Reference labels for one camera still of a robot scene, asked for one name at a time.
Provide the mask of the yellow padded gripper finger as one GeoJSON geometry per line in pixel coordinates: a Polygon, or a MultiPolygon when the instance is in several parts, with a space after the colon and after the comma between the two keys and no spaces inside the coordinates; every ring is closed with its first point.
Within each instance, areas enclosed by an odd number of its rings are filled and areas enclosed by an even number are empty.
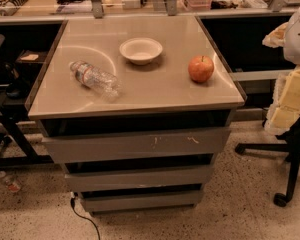
{"type": "Polygon", "coordinates": [[[287,132],[300,117],[300,66],[280,74],[275,82],[264,129],[273,135],[287,132]]]}

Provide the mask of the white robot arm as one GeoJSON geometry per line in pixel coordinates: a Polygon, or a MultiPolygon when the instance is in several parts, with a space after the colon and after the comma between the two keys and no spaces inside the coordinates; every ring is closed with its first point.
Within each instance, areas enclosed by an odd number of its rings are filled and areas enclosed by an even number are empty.
{"type": "Polygon", "coordinates": [[[282,47],[284,59],[296,65],[289,74],[279,74],[273,103],[266,115],[265,130],[281,135],[300,117],[300,7],[288,22],[266,35],[262,44],[270,48],[282,47]]]}

